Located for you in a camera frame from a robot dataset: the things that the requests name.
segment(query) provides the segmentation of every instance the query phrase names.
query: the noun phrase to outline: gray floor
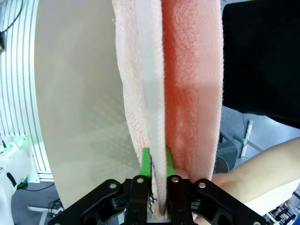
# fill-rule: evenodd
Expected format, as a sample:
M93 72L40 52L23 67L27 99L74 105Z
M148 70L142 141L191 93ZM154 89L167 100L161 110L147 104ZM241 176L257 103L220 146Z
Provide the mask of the gray floor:
M250 140L264 149L300 136L299 129L278 123L269 117L244 114L243 119L242 113L223 106L221 131L237 146L238 156L241 153L242 144L233 139L233 135L238 134L245 137L249 120L253 120ZM258 153L256 149L247 146L245 157L251 158ZM236 166L247 161L247 158L237 159Z
M38 184L30 183L29 190L38 190L45 188L53 183L41 182ZM27 209L27 206L36 206L48 208L48 204L59 198L55 185L41 191L30 192L26 190L17 190L12 198L12 214L16 225L38 225L41 219L41 212L33 212Z

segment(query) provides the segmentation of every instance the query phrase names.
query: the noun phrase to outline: black wire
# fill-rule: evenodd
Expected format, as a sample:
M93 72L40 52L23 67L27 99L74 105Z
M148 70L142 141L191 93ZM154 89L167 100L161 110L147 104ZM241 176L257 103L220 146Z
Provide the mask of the black wire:
M39 189L39 190L28 190L28 189L22 189L22 190L26 190L26 191L41 191L41 190L45 190L45 189L47 189L47 188L49 188L49 187L51 187L53 185L54 185L54 183L52 185L49 185L49 186L47 186L45 188L42 188L42 189Z
M7 30L15 23L15 21L18 19L18 17L19 17L20 14L21 14L22 8L23 8L23 0L22 0L22 2L21 2L20 10L19 10L17 16L15 17L15 19L14 19L14 20L12 21L12 23L11 23L5 30L3 30L1 33L6 32L6 31L7 31Z
M56 200L54 200L53 202L50 202L48 204L48 212L49 214L51 215L50 218L53 218L54 217L54 213L52 213L52 210L54 209L58 209L59 207L62 207L63 208L63 205L61 203L61 200L58 198Z

